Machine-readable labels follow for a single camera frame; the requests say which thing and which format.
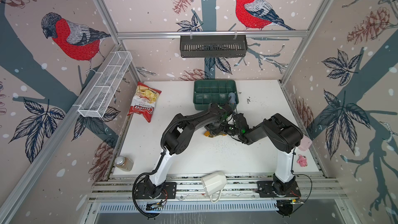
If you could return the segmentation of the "green compartment tray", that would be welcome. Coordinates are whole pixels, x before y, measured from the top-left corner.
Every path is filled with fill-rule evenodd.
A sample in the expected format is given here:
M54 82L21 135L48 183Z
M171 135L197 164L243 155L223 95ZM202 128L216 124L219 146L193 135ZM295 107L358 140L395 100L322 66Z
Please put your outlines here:
M209 104L228 104L228 94L236 94L235 105L239 104L238 91L234 80L224 79L203 79L196 80L193 88L193 104L197 111L208 109Z

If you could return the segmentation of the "olive yellow sock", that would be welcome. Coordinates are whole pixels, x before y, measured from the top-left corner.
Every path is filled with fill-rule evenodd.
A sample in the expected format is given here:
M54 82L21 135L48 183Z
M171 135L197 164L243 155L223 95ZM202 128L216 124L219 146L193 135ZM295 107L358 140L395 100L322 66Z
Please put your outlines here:
M223 133L223 132L219 132L219 133L215 133L215 132L210 132L210 131L206 131L204 133L204 135L208 138L215 138L217 136L227 136L227 134Z

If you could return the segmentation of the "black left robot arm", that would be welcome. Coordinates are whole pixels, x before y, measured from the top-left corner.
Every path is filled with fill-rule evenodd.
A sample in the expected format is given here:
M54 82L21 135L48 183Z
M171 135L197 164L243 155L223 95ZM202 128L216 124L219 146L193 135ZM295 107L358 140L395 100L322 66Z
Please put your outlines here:
M233 113L229 105L211 103L207 110L200 113L190 116L177 114L173 118L162 134L162 152L158 163L152 172L145 174L145 188L152 198L161 194L174 157L188 148L195 131L204 127L209 137L226 135L224 129Z

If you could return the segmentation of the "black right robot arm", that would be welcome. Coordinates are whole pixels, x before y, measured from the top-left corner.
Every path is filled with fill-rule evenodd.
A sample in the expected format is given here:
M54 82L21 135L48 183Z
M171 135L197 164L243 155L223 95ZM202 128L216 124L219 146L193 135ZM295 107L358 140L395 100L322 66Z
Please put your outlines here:
M276 171L273 174L273 189L277 195L286 195L293 184L294 151L300 146L304 137L302 131L281 114L275 114L270 119L264 119L260 124L250 128L243 114L233 117L233 124L227 124L224 132L238 141L251 145L257 141L269 138L278 149Z

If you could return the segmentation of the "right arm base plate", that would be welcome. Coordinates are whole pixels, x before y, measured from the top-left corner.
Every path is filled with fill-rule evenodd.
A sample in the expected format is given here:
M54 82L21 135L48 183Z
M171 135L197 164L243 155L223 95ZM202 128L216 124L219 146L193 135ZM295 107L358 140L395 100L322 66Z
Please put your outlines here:
M256 193L260 198L300 198L301 192L295 180L288 183L279 181L257 181Z

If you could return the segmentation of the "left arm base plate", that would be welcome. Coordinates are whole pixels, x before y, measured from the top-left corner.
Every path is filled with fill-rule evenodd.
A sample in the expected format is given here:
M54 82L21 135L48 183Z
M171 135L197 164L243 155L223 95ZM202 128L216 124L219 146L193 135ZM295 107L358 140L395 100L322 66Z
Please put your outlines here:
M175 199L177 184L174 182L164 182L159 186L151 185L151 182L138 183L133 189L133 197L137 200L151 199Z

